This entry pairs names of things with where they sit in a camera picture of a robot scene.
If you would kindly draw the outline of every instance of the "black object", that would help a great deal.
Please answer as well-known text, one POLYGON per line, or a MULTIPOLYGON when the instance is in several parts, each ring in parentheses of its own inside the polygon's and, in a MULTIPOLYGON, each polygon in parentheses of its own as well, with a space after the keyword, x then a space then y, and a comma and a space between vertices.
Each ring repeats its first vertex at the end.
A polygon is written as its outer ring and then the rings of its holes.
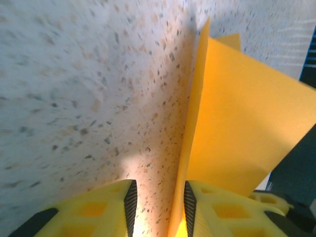
POLYGON ((57 208, 50 208, 36 213, 22 226, 13 231, 9 237, 33 237, 35 236, 56 214, 57 208))
POLYGON ((137 183, 133 180, 124 198, 124 209, 128 237, 133 236, 137 208, 137 183))
POLYGON ((316 27, 303 65, 300 81, 316 88, 316 27))
POLYGON ((188 181, 184 186, 184 212, 186 214, 188 237, 193 237, 194 222, 196 218, 197 199, 188 181))
POLYGON ((266 216, 281 229, 288 237, 313 237, 311 233, 307 233, 299 229, 285 216, 281 216, 272 211, 265 211, 266 216))

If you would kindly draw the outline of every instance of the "black rubber pad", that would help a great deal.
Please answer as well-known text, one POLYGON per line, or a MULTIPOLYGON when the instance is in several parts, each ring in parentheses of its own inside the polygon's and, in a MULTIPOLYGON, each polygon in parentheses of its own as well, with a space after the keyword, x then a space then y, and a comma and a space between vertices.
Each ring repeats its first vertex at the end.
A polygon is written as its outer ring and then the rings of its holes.
POLYGON ((313 237, 313 234, 306 233, 294 225, 285 216, 281 216, 272 211, 265 211, 267 217, 281 229, 288 237, 313 237))
POLYGON ((133 236, 137 208, 137 183, 133 180, 124 198, 126 227, 128 237, 133 236))
POLYGON ((194 196, 190 183, 186 181, 184 186, 184 212, 186 214, 188 237, 193 237, 196 208, 197 199, 194 196))
POLYGON ((34 237, 56 214, 56 208, 50 208, 36 213, 22 226, 12 232, 9 237, 34 237))

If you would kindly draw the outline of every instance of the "speckled floor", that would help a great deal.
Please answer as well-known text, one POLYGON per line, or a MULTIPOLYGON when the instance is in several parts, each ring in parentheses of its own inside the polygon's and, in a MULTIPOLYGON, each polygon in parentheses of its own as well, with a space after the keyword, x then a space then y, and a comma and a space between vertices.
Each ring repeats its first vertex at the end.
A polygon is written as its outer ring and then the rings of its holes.
POLYGON ((298 78, 314 0, 0 0, 0 236, 137 179, 135 236, 166 236, 199 29, 298 78))

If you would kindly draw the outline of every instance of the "yellow plastic part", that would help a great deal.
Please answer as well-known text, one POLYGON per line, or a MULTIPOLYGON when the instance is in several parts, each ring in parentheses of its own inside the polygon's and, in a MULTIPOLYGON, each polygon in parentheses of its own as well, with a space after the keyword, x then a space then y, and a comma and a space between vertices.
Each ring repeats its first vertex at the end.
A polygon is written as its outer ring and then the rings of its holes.
POLYGON ((279 209, 202 182, 190 185, 197 199, 194 237, 287 237, 264 213, 284 215, 279 209))
POLYGON ((122 180, 51 206, 58 213, 35 237, 127 237, 124 198, 132 180, 122 180))
POLYGON ((273 206, 282 211, 284 215, 287 215, 290 208, 294 208, 294 206, 288 204, 286 200, 274 194, 253 192, 249 198, 273 206))

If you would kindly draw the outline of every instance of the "yellow paper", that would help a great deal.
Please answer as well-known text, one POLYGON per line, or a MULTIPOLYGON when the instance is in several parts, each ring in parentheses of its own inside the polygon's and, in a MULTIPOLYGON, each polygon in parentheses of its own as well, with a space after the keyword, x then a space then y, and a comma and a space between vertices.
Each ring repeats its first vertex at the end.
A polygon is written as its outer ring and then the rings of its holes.
POLYGON ((240 42, 240 36, 238 33, 229 35, 229 36, 218 37, 216 38, 216 40, 235 50, 241 51, 241 42, 240 42))
MULTIPOLYGON (((180 224, 185 180, 248 196, 316 122, 314 89, 238 52, 238 34, 208 42, 205 35, 208 25, 199 44, 168 236, 180 224)), ((185 236, 184 228, 183 218, 177 237, 185 236)))

